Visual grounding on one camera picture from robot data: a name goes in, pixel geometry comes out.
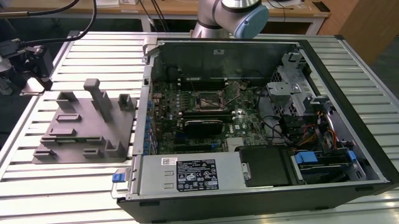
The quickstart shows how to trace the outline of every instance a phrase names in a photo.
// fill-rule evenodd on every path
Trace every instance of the table surface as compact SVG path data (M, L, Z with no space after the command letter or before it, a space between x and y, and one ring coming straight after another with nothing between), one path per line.
M6 11L41 11L65 6L70 0L8 0L5 7ZM144 0L144 7L149 14L156 14L149 0ZM157 0L161 12L166 15L196 15L197 2L184 0ZM305 0L301 5L288 6L292 10L269 9L269 16L272 17L328 17L328 12L320 12L317 7L312 4L312 0ZM92 12L92 0L80 0L80 2L65 11L65 13L85 13ZM101 14L122 14L136 13L142 14L141 5L120 4L116 8L100 8Z
M110 198L112 173L130 166L122 163L41 164L30 163L40 138L54 116L60 91L73 91L89 98L82 84L86 78L101 81L109 97L120 93L140 97L144 64L142 40L146 37L188 37L186 33L90 32L82 40L65 43L56 57L52 90L33 97L9 141L0 151L1 224L101 223L136 224ZM333 36L258 35L261 39L307 39L343 93L373 134L393 165L399 168L399 104L368 67ZM324 93L320 82L315 86ZM118 185L126 190L126 184ZM399 220L399 193L392 190L365 196L319 211L297 211L261 216L189 221L186 224L339 224L385 223Z

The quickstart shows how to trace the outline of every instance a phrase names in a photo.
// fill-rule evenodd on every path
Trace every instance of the floor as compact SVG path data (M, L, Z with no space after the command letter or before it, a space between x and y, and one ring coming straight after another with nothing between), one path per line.
M0 41L20 38L24 41L64 38L69 30L82 30L88 24L85 19L13 19L0 20ZM168 26L172 32L188 32L194 27L194 21L168 21ZM98 19L94 22L92 31L130 31L140 32L141 24L138 20L122 19ZM61 44L50 44L49 53L52 57L56 56ZM387 50L379 56L375 64L371 66L372 70L379 75L385 85L392 90L396 97L399 97L399 38L395 39ZM6 140L8 134L18 120L18 117L28 104L29 97L20 97L16 91L12 96L0 95L0 148Z

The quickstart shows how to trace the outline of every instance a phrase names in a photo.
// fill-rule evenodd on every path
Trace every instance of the power supply label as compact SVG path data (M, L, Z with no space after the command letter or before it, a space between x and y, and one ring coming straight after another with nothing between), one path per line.
M214 160L177 161L176 174L178 192L218 189Z

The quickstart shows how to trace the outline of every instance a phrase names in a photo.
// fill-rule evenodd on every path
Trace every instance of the metal rail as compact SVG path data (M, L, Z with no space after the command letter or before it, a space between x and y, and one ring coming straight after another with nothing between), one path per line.
M77 97L90 97L82 90L86 78L98 78L108 96L129 93L138 98L144 64L145 37L188 37L186 33L169 35L142 33L90 32L57 57L52 76L52 91L30 102L13 130L16 138L1 151L0 220L2 224L20 223L134 223L110 198L110 176L130 161L101 164L30 164L34 148L54 115L58 91L72 90ZM257 38L307 39L348 97L380 146L399 167L399 104L344 41L333 36L261 35ZM319 91L321 84L315 80ZM118 191L126 185L117 186ZM335 209L300 211L263 216L230 217L189 221L229 224L273 223L397 223L399 191L359 198Z

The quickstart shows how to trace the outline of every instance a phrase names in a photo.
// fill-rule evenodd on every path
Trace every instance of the sticker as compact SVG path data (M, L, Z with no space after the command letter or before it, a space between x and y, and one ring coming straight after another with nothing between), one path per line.
M328 15L325 14L313 14L313 17L327 17Z
M137 10L120 10L121 13L138 13Z
M224 54L224 50L213 50L213 55L222 55Z
M186 81L198 81L200 78L198 78L198 77L193 77L193 78L186 78L185 80L186 80Z
M214 160L177 161L177 191L217 190Z
M176 165L177 158L162 158L161 165Z

